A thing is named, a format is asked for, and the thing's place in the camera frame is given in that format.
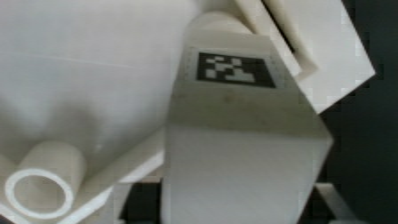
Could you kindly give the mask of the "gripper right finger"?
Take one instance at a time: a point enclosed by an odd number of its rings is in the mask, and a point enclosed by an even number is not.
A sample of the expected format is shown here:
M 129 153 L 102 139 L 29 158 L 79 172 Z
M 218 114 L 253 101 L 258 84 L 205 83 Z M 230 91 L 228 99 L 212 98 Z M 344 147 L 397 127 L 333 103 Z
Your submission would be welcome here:
M 333 183 L 317 183 L 301 224 L 360 224 L 360 218 Z

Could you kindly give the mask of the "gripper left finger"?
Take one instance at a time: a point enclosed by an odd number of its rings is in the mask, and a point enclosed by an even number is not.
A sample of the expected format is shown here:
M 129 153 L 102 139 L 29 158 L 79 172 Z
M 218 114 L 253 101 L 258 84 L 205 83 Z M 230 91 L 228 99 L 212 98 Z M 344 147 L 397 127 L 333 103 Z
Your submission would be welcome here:
M 161 183 L 138 183 L 132 186 L 120 215 L 127 224 L 161 224 Z

